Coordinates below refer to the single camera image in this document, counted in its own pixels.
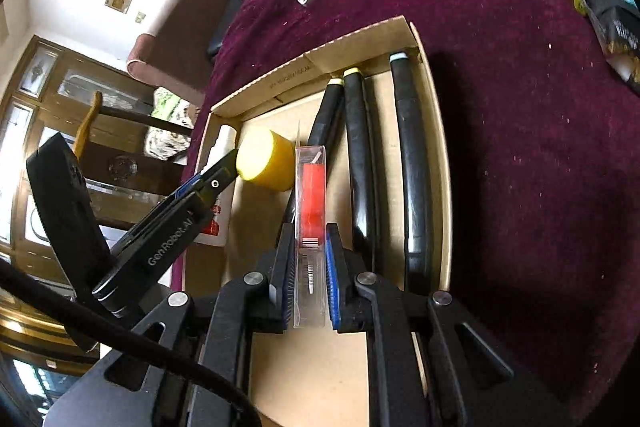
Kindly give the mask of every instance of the green fabric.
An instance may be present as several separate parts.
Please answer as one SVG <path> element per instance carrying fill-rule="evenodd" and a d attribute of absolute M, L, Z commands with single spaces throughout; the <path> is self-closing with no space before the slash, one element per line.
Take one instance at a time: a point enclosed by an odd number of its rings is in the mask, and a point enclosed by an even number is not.
<path fill-rule="evenodd" d="M 180 97 L 164 87 L 158 87 L 154 93 L 154 111 L 152 117 L 169 121 L 174 109 L 180 103 Z"/>

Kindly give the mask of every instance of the clear plastic package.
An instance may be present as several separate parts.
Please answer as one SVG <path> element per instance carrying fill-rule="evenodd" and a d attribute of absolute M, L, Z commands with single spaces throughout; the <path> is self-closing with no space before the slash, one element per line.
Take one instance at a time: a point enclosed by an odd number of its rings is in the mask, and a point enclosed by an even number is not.
<path fill-rule="evenodd" d="M 326 318 L 324 146 L 296 148 L 296 286 L 294 328 L 323 327 Z"/>

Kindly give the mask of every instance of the maroon tablecloth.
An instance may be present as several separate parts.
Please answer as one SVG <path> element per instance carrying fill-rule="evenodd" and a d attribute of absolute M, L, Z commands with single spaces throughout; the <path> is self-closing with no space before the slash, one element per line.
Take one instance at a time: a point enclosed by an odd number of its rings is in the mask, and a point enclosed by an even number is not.
<path fill-rule="evenodd" d="M 640 330 L 640 100 L 572 0 L 245 0 L 190 168 L 214 102 L 399 14 L 420 32 L 444 118 L 452 292 L 580 419 Z"/>

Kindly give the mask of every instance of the cardboard box flap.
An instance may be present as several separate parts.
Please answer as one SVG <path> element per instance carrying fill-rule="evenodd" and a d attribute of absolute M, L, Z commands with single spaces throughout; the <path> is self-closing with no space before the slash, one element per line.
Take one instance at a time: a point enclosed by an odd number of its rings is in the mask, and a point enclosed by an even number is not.
<path fill-rule="evenodd" d="M 211 112 L 222 118 L 234 118 L 278 95 L 311 80 L 361 64 L 370 58 L 417 43 L 404 16 L 366 26 L 334 41 L 312 49 L 256 78 L 218 102 Z"/>

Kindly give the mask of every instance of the black cable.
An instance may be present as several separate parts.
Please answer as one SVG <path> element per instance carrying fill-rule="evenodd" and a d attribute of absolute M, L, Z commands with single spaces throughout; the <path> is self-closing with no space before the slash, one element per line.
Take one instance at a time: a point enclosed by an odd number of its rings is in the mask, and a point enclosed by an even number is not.
<path fill-rule="evenodd" d="M 9 263 L 0 263 L 0 287 L 65 327 L 76 328 L 116 351 L 191 380 L 228 401 L 241 414 L 241 425 L 262 427 L 260 415 L 246 395 L 207 367 L 178 355 L 142 335 L 127 331 L 77 303 L 68 301 Z"/>

